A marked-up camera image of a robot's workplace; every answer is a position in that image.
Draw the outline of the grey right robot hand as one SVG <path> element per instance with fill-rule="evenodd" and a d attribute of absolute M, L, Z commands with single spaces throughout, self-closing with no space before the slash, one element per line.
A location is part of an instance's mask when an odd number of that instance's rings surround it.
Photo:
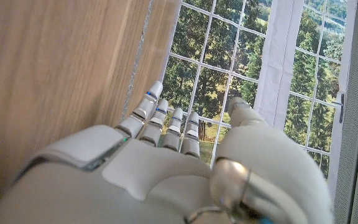
<path fill-rule="evenodd" d="M 210 164 L 197 113 L 155 82 L 116 127 L 92 126 L 36 153 L 0 199 L 0 223 L 332 223 L 324 175 L 242 98 Z"/>

